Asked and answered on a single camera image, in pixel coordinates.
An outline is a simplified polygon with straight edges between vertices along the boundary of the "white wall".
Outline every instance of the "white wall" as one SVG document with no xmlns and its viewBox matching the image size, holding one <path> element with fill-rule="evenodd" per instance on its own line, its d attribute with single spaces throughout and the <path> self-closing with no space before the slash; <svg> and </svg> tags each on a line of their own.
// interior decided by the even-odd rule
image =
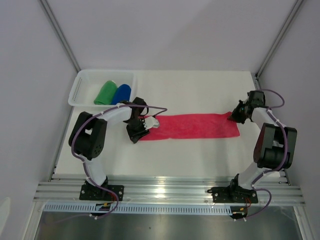
<svg viewBox="0 0 320 240">
<path fill-rule="evenodd" d="M 11 197 L 3 240 L 21 239 L 53 163 L 75 74 L 36 0 L 0 2 L 0 202 Z"/>
<path fill-rule="evenodd" d="M 256 72 L 295 0 L 50 0 L 81 68 Z"/>
<path fill-rule="evenodd" d="M 281 93 L 286 104 L 275 109 L 298 131 L 289 177 L 300 185 L 308 214 L 320 237 L 320 1 L 307 0 L 262 76 L 262 86 Z"/>
</svg>

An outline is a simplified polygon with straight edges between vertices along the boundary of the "metal bar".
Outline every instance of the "metal bar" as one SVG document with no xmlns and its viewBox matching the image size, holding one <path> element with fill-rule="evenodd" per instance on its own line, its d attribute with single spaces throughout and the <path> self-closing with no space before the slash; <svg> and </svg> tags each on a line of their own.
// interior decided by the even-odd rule
<svg viewBox="0 0 320 240">
<path fill-rule="evenodd" d="M 303 240 L 314 240 L 315 236 L 308 220 L 306 208 L 303 206 L 295 206 L 293 208 Z"/>
<path fill-rule="evenodd" d="M 42 10 L 44 11 L 44 14 L 48 18 L 49 23 L 54 30 L 54 33 L 56 34 L 57 38 L 59 39 L 65 54 L 67 55 L 70 62 L 72 63 L 75 71 L 78 73 L 81 70 L 81 68 L 77 62 L 77 59 L 76 59 L 73 51 L 70 48 L 70 45 L 68 44 L 68 41 L 67 41 L 52 9 L 51 9 L 48 1 L 47 0 L 38 0 L 38 2 L 40 3 Z"/>
<path fill-rule="evenodd" d="M 261 89 L 260 82 L 257 79 L 256 75 L 254 73 L 251 73 L 251 77 L 252 77 L 252 80 L 253 80 L 253 84 L 254 84 L 255 90 Z"/>
<path fill-rule="evenodd" d="M 50 168 L 49 177 L 47 179 L 48 181 L 50 181 L 52 179 L 52 176 L 55 173 L 56 166 L 58 164 L 59 157 L 60 157 L 60 154 L 61 154 L 61 150 L 62 150 L 62 147 L 64 145 L 64 141 L 65 141 L 65 138 L 66 138 L 66 135 L 67 135 L 67 131 L 68 131 L 68 127 L 69 127 L 69 123 L 70 123 L 73 111 L 74 111 L 74 107 L 72 106 L 71 109 L 70 109 L 70 112 L 68 114 L 68 118 L 66 120 L 66 123 L 63 126 L 63 133 L 62 133 L 60 141 L 59 141 L 60 144 L 59 144 L 59 146 L 58 146 L 58 148 L 57 148 L 57 150 L 55 152 L 55 155 L 54 155 L 54 161 L 53 161 L 53 164 L 52 164 L 52 166 Z"/>
<path fill-rule="evenodd" d="M 34 196 L 34 201 L 44 202 L 83 202 L 79 200 L 81 186 L 85 179 L 56 180 L 40 182 Z M 229 181 L 215 182 L 201 178 L 185 177 L 109 177 L 110 184 L 124 185 L 122 203 L 125 204 L 165 204 L 165 205 L 212 205 L 211 194 L 207 190 L 213 186 L 227 186 Z M 272 193 L 272 206 L 304 206 L 305 201 L 298 186 L 264 182 L 259 184 L 268 188 Z M 269 199 L 266 192 L 257 193 L 259 203 L 263 206 Z M 229 206 L 241 206 L 231 203 Z"/>
<path fill-rule="evenodd" d="M 290 29 L 292 23 L 294 22 L 295 18 L 297 17 L 304 2 L 305 2 L 305 0 L 296 0 L 296 2 L 294 3 L 288 17 L 286 18 L 284 24 L 282 25 L 282 28 L 280 29 L 277 37 L 275 38 L 274 42 L 271 45 L 271 48 L 269 49 L 267 55 L 265 56 L 262 64 L 259 67 L 259 70 L 256 74 L 256 77 L 258 80 L 260 79 L 263 71 L 266 69 L 266 66 L 270 62 L 271 58 L 274 56 L 274 54 L 275 54 L 276 50 L 278 49 L 278 47 L 280 46 L 281 42 L 284 40 L 288 30 Z"/>
<path fill-rule="evenodd" d="M 24 233 L 23 240 L 34 240 L 37 234 L 38 225 L 41 219 L 43 209 L 45 207 L 43 202 L 35 202 L 30 220 L 27 224 L 27 229 Z"/>
<path fill-rule="evenodd" d="M 286 180 L 287 180 L 287 182 L 288 182 L 288 185 L 291 186 L 291 182 L 290 182 L 290 178 L 289 178 L 289 176 L 288 176 L 288 171 L 287 171 L 287 169 L 284 170 L 284 173 L 285 173 L 285 177 L 286 177 Z"/>
<path fill-rule="evenodd" d="M 230 181 L 234 177 L 221 176 L 221 177 L 175 177 L 175 176 L 126 176 L 126 175 L 108 175 L 108 180 L 110 184 L 119 185 L 120 182 L 125 182 L 126 184 L 174 184 L 174 185 L 203 185 L 208 184 L 208 186 L 213 186 L 214 184 L 225 184 L 229 185 Z M 60 182 L 60 183 L 76 183 L 82 182 L 86 179 L 85 174 L 54 174 L 52 176 L 52 182 Z M 260 182 L 259 185 L 270 185 L 276 183 L 276 185 L 282 183 L 287 183 L 287 179 L 284 176 L 274 177 L 274 176 L 266 176 Z"/>
</svg>

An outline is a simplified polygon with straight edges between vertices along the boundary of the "metal frame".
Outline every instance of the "metal frame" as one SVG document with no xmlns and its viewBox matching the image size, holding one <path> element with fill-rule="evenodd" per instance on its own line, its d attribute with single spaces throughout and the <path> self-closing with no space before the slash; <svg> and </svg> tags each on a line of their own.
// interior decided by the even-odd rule
<svg viewBox="0 0 320 240">
<path fill-rule="evenodd" d="M 38 2 L 41 5 L 44 14 L 48 18 L 48 21 L 49 21 L 50 25 L 52 26 L 52 29 L 53 29 L 55 35 L 57 36 L 59 42 L 61 43 L 61 46 L 62 46 L 65 54 L 69 58 L 75 71 L 78 73 L 81 70 L 81 68 L 78 64 L 78 61 L 77 61 L 73 51 L 71 50 L 71 47 L 70 47 L 62 29 L 61 29 L 48 1 L 47 0 L 38 0 Z"/>
<path fill-rule="evenodd" d="M 273 41 L 268 53 L 264 57 L 261 65 L 259 67 L 259 70 L 256 73 L 256 78 L 258 80 L 261 77 L 261 74 L 263 73 L 263 71 L 266 69 L 269 62 L 271 61 L 272 57 L 276 53 L 278 47 L 280 46 L 280 44 L 284 40 L 285 36 L 287 35 L 290 27 L 292 26 L 294 20 L 296 19 L 297 15 L 298 15 L 299 11 L 301 10 L 305 1 L 306 0 L 296 0 L 296 2 L 294 3 L 289 15 L 287 16 L 286 20 L 284 21 L 278 35 L 276 36 L 275 40 Z"/>
<path fill-rule="evenodd" d="M 81 70 L 76 57 L 48 3 L 48 0 L 38 0 L 43 12 L 49 20 L 61 46 L 72 63 L 76 72 Z M 290 26 L 298 15 L 305 0 L 296 0 L 288 17 L 282 25 L 276 39 L 272 43 L 267 55 L 260 65 L 259 70 L 252 79 L 256 89 L 261 89 L 259 78 L 279 45 L 285 38 Z M 34 197 L 33 211 L 29 219 L 28 227 L 25 231 L 24 240 L 33 240 L 36 236 L 37 228 L 44 207 L 48 200 L 59 203 L 72 203 L 73 205 L 84 203 L 79 200 L 81 185 L 85 180 L 84 175 L 58 175 L 54 170 L 60 156 L 62 143 L 66 136 L 70 116 L 63 130 L 61 144 L 56 152 L 55 161 L 48 182 L 40 182 Z M 221 178 L 183 178 L 183 177 L 127 177 L 127 176 L 108 176 L 110 184 L 124 185 L 124 201 L 122 204 L 136 205 L 154 205 L 157 206 L 211 206 L 215 208 L 227 207 L 228 204 L 212 204 L 212 196 L 206 192 L 207 189 L 214 186 L 227 186 L 231 177 Z M 312 230 L 306 215 L 305 201 L 301 189 L 297 186 L 291 186 L 287 173 L 280 172 L 279 178 L 265 177 L 259 184 L 261 187 L 268 188 L 272 193 L 271 206 L 293 206 L 303 239 L 314 239 Z M 256 206 L 264 206 L 269 199 L 269 195 L 263 192 L 258 193 L 259 203 Z"/>
<path fill-rule="evenodd" d="M 43 211 L 50 211 L 50 209 L 54 211 L 54 208 L 60 208 L 59 212 L 87 213 L 88 209 L 85 209 L 86 207 L 92 208 L 93 203 L 102 203 L 79 200 L 81 185 L 85 179 L 85 175 L 82 174 L 54 174 L 51 181 L 40 182 L 34 196 L 34 209 L 24 240 L 35 238 Z M 108 176 L 108 179 L 110 184 L 124 185 L 123 201 L 118 212 L 120 214 L 228 215 L 230 206 L 241 206 L 239 203 L 213 203 L 212 196 L 206 192 L 214 186 L 227 186 L 231 177 L 132 177 L 111 175 Z M 293 207 L 303 239 L 314 239 L 300 187 L 288 185 L 284 171 L 280 172 L 280 177 L 267 176 L 263 180 L 259 186 L 271 191 L 272 202 L 270 205 Z M 257 194 L 259 202 L 253 204 L 253 206 L 264 206 L 269 199 L 269 195 L 263 192 Z M 84 208 L 77 210 L 79 205 L 84 206 Z"/>
<path fill-rule="evenodd" d="M 84 202 L 79 200 L 84 175 L 54 175 L 50 182 L 40 182 L 36 190 L 35 202 Z M 111 185 L 124 185 L 122 203 L 126 204 L 166 204 L 166 205 L 212 205 L 213 198 L 207 190 L 211 187 L 228 186 L 231 177 L 132 177 L 108 176 Z M 281 176 L 267 176 L 259 184 L 272 193 L 271 206 L 304 206 L 300 187 L 289 186 L 285 173 Z M 268 193 L 258 192 L 259 203 L 264 206 Z M 215 203 L 217 206 L 242 206 L 241 203 Z"/>
</svg>

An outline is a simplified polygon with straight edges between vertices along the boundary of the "blue object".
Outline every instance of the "blue object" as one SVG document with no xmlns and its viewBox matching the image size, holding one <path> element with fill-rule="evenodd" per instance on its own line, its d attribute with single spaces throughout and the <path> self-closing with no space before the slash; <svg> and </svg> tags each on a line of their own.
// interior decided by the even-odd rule
<svg viewBox="0 0 320 240">
<path fill-rule="evenodd" d="M 131 94 L 131 87 L 127 84 L 122 84 L 115 91 L 111 105 L 116 105 L 121 101 L 129 101 L 130 94 Z"/>
</svg>

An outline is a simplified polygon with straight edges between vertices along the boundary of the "cable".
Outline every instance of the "cable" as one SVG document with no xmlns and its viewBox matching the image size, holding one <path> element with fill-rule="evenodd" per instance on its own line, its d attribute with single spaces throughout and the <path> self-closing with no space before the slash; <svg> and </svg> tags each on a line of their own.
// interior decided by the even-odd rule
<svg viewBox="0 0 320 240">
<path fill-rule="evenodd" d="M 281 96 L 279 93 L 277 93 L 276 91 L 273 91 L 271 89 L 259 89 L 259 91 L 262 91 L 262 92 L 271 92 L 271 93 L 274 93 L 275 95 L 277 95 L 279 98 L 281 98 L 282 100 L 282 104 L 278 105 L 278 106 L 270 106 L 268 107 L 267 109 L 278 109 L 278 108 L 281 108 L 285 105 L 286 101 L 284 99 L 283 96 Z"/>
<path fill-rule="evenodd" d="M 245 197 L 245 198 L 244 198 L 244 201 L 245 201 L 245 214 L 248 214 L 248 205 L 247 205 L 248 198 Z"/>
<path fill-rule="evenodd" d="M 251 200 L 250 200 L 250 197 L 248 197 L 248 202 L 249 202 L 249 206 L 248 206 L 248 208 L 250 208 L 251 207 Z"/>
<path fill-rule="evenodd" d="M 64 221 L 67 221 L 67 220 L 70 220 L 70 219 L 74 219 L 74 218 L 77 218 L 77 217 L 88 217 L 88 216 L 89 215 L 87 213 L 81 213 L 81 214 L 69 216 L 69 217 L 66 217 L 66 218 L 63 218 L 61 220 L 57 220 L 57 221 L 54 221 L 54 222 L 51 222 L 51 223 L 44 222 L 44 224 L 46 224 L 46 225 L 54 225 L 54 224 L 63 223 Z"/>
<path fill-rule="evenodd" d="M 103 214 L 103 215 L 101 215 L 101 216 L 95 216 L 94 219 L 104 218 L 104 217 L 110 215 L 114 210 L 116 210 L 116 208 L 117 208 L 118 205 L 119 205 L 119 198 L 118 198 L 118 195 L 117 195 L 115 192 L 113 192 L 113 191 L 111 191 L 111 190 L 109 190 L 109 189 L 107 189 L 107 188 L 104 188 L 104 187 L 98 185 L 95 181 L 93 181 L 93 179 L 91 178 L 91 176 L 90 176 L 90 174 L 89 174 L 89 172 L 88 172 L 87 164 L 86 164 L 85 159 L 84 159 L 82 156 L 77 155 L 77 154 L 75 153 L 75 142 L 76 142 L 76 139 L 78 138 L 80 132 L 86 127 L 86 125 L 87 125 L 90 121 L 92 121 L 93 119 L 95 119 L 95 118 L 97 118 L 97 117 L 100 117 L 100 116 L 102 116 L 103 114 L 106 114 L 106 113 L 108 113 L 108 112 L 110 112 L 110 111 L 112 111 L 112 110 L 116 110 L 116 109 L 118 109 L 118 108 L 160 109 L 161 111 L 158 112 L 158 113 L 156 113 L 154 116 L 156 116 L 156 115 L 158 115 L 158 114 L 160 114 L 160 113 L 164 113 L 165 111 L 168 110 L 168 109 L 165 108 L 165 107 L 148 106 L 148 105 L 136 105 L 136 104 L 117 105 L 117 106 L 108 108 L 108 109 L 104 110 L 103 112 L 100 112 L 100 113 L 98 113 L 98 114 L 96 114 L 96 115 L 93 115 L 92 117 L 90 117 L 88 120 L 86 120 L 86 121 L 79 127 L 79 129 L 78 129 L 78 131 L 75 133 L 75 135 L 74 135 L 74 137 L 73 137 L 73 140 L 72 140 L 72 143 L 71 143 L 71 153 L 72 153 L 72 155 L 73 155 L 75 158 L 80 159 L 80 160 L 82 161 L 83 169 L 84 169 L 85 175 L 87 176 L 87 180 L 89 180 L 95 187 L 97 187 L 97 188 L 99 188 L 99 189 L 101 189 L 101 190 L 103 190 L 103 191 L 106 191 L 106 192 L 114 195 L 114 196 L 115 196 L 115 200 L 116 200 L 116 204 L 115 204 L 115 206 L 114 206 L 111 210 L 109 210 L 107 213 L 105 213 L 105 214 Z"/>
<path fill-rule="evenodd" d="M 271 92 L 271 93 L 274 93 L 276 94 L 277 96 L 279 96 L 282 100 L 282 104 L 280 105 L 277 105 L 277 106 L 270 106 L 266 109 L 266 113 L 269 115 L 269 117 L 280 127 L 281 131 L 282 131 L 282 134 L 283 134 L 283 140 L 284 140 L 284 154 L 283 154 L 283 159 L 281 161 L 281 163 L 274 169 L 269 169 L 269 170 L 266 170 L 266 171 L 263 171 L 260 175 L 258 175 L 251 183 L 251 186 L 252 186 L 252 189 L 255 190 L 256 192 L 259 192 L 259 191 L 265 191 L 269 194 L 269 200 L 268 202 L 266 203 L 266 205 L 260 209 L 259 211 L 249 215 L 246 217 L 246 219 L 248 218 L 251 218 L 251 217 L 254 217 L 256 215 L 258 215 L 259 213 L 261 213 L 262 211 L 264 211 L 271 203 L 271 200 L 272 200 L 272 194 L 271 192 L 266 189 L 266 188 L 255 188 L 255 183 L 257 181 L 259 181 L 265 174 L 267 173 L 272 173 L 272 172 L 277 172 L 279 171 L 283 165 L 285 164 L 286 160 L 287 160 L 287 154 L 288 154 L 288 139 L 287 139 L 287 135 L 286 135 L 286 131 L 285 131 L 285 128 L 283 127 L 282 123 L 272 114 L 271 112 L 271 109 L 276 109 L 276 108 L 281 108 L 282 106 L 285 105 L 285 99 L 279 94 L 277 93 L 276 91 L 274 90 L 271 90 L 271 89 L 260 89 L 259 91 L 267 91 L 267 92 Z"/>
</svg>

